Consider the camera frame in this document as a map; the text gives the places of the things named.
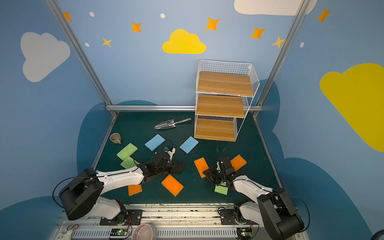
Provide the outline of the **white wire wooden shelf rack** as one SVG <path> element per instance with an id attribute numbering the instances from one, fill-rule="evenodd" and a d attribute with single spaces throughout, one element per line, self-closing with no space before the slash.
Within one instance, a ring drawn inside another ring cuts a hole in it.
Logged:
<path id="1" fill-rule="evenodd" d="M 251 63 L 200 60 L 194 137 L 235 142 L 259 86 Z"/>

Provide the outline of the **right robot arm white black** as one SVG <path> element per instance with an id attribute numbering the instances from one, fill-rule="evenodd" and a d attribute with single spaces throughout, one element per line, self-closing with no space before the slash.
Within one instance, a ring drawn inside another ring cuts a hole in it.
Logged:
<path id="1" fill-rule="evenodd" d="M 224 194 L 227 194 L 228 189 L 232 188 L 247 197 L 247 200 L 235 204 L 232 209 L 218 208 L 222 224 L 257 224 L 273 240 L 286 240 L 305 232 L 310 225 L 304 223 L 292 202 L 293 197 L 282 188 L 265 187 L 239 173 L 246 163 L 241 156 L 232 160 L 220 158 L 211 167 L 204 159 L 195 161 L 200 176 L 215 184 L 217 190 L 223 189 Z"/>

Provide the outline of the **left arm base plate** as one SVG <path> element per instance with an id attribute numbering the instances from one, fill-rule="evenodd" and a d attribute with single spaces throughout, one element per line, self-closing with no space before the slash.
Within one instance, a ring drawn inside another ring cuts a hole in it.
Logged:
<path id="1" fill-rule="evenodd" d="M 141 224 L 143 210 L 123 210 L 112 220 L 101 218 L 101 226 L 138 226 Z"/>

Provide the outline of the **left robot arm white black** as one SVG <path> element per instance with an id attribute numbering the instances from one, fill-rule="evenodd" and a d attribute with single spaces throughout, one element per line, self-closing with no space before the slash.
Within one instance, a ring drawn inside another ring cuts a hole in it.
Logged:
<path id="1" fill-rule="evenodd" d="M 72 181 L 59 192 L 68 220 L 101 217 L 119 224 L 125 222 L 128 213 L 124 204 L 104 198 L 102 195 L 122 187 L 146 184 L 166 174 L 181 174 L 186 165 L 173 160 L 175 152 L 174 148 L 158 152 L 147 162 L 125 170 L 113 172 L 100 172 L 92 168 L 83 170 L 78 176 L 71 178 Z"/>

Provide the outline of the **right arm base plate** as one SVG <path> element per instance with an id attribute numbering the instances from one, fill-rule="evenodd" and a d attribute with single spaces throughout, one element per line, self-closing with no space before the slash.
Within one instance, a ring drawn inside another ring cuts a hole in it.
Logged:
<path id="1" fill-rule="evenodd" d="M 260 224 L 243 217 L 240 209 L 226 209 L 220 207 L 217 209 L 222 225 L 251 225 Z"/>

